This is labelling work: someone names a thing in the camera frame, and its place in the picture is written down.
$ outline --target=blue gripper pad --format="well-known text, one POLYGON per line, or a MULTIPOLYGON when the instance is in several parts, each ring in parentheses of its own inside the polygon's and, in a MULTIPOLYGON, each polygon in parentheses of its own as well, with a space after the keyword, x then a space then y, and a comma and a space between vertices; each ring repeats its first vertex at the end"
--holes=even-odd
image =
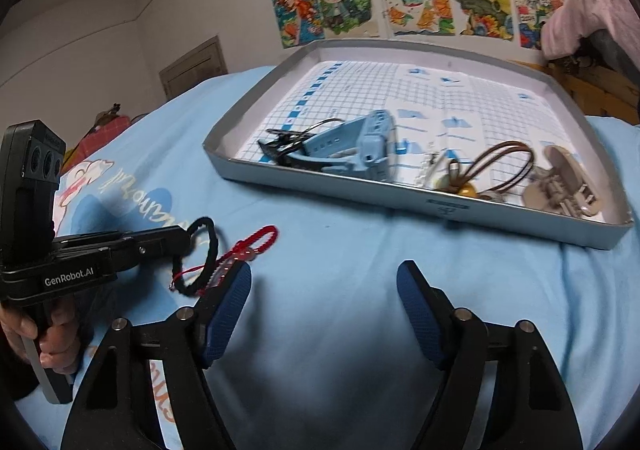
POLYGON ((251 291, 251 268, 245 262, 207 325, 202 360, 206 368, 222 357, 251 291))
POLYGON ((404 305, 406 315, 409 317, 411 327, 414 329, 422 354, 440 369, 447 359, 442 350, 444 347, 443 329, 436 319, 436 314, 420 290, 416 282, 417 279, 421 279, 424 283, 422 287, 424 287, 425 292, 433 293, 412 260, 407 260, 400 264, 396 276, 400 300, 404 305))

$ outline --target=human hand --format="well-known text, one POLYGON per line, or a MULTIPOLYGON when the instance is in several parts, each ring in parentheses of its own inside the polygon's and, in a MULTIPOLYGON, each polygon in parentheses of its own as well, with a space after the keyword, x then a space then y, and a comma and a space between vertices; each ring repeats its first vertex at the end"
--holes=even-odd
MULTIPOLYGON (((45 369, 59 374, 72 374, 78 370, 80 339, 73 296, 54 300, 51 308, 52 326, 40 337, 40 362, 45 369)), ((28 361, 20 336, 35 340, 38 328, 23 311, 7 304, 0 304, 0 325, 14 352, 28 361)))

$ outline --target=brown hair tie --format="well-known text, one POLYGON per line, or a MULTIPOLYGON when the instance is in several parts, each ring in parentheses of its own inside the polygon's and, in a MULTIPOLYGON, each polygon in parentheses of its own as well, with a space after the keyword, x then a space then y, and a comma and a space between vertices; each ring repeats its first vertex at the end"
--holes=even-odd
POLYGON ((455 158, 450 160, 448 166, 449 184, 446 186, 446 188, 438 188, 436 189, 436 191, 457 194, 465 184, 478 177, 484 170, 489 168, 489 166, 505 157, 506 155, 518 152, 529 154, 529 159, 527 159, 527 162, 520 169, 520 171, 508 181, 505 181, 483 191, 498 193, 507 192, 519 182, 521 182, 527 175, 529 175, 529 172, 531 172, 531 170, 533 169, 533 163, 536 155, 529 146, 522 143, 521 141, 504 141, 503 143, 498 143, 497 145, 488 148, 469 165, 469 168, 467 168, 464 173, 461 173, 460 171, 459 159, 455 158))

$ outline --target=light blue fabric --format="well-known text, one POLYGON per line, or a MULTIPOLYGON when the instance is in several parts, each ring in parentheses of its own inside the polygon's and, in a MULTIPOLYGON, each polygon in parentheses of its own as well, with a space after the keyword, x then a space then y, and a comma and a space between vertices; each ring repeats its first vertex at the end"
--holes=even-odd
MULTIPOLYGON (((406 259, 455 306, 485 321, 526 318, 538 326, 567 383, 585 448, 594 448, 640 382, 640 129, 590 118, 618 166, 636 226, 612 251, 583 249, 221 179, 202 141, 269 70, 206 81, 95 153, 92 160, 113 165, 103 163, 104 173, 69 202, 59 230, 144 229, 208 215, 222 252, 266 224, 279 228, 276 244, 252 262, 238 326, 207 372, 237 448, 411 447, 440 374, 422 356, 396 291, 406 259)), ((60 200, 56 206, 60 217, 60 200)), ((206 248, 185 267, 202 263, 206 248)), ((169 293, 169 280, 169 264, 159 263, 103 289, 91 316, 94 344, 118 315, 140 324, 193 303, 169 293)), ((166 401, 159 403, 161 419, 170 418, 162 415, 166 401)), ((57 448, 69 407, 50 406, 39 390, 19 407, 57 448)), ((168 445, 178 448, 171 437, 168 445)))

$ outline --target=pink towel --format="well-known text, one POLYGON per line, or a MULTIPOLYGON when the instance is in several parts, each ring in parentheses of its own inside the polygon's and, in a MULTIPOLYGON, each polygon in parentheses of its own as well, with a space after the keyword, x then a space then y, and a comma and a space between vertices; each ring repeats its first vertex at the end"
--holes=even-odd
POLYGON ((640 69, 640 18, 629 0, 568 0, 542 27, 542 51, 548 60, 577 51, 580 38, 609 31, 640 69))

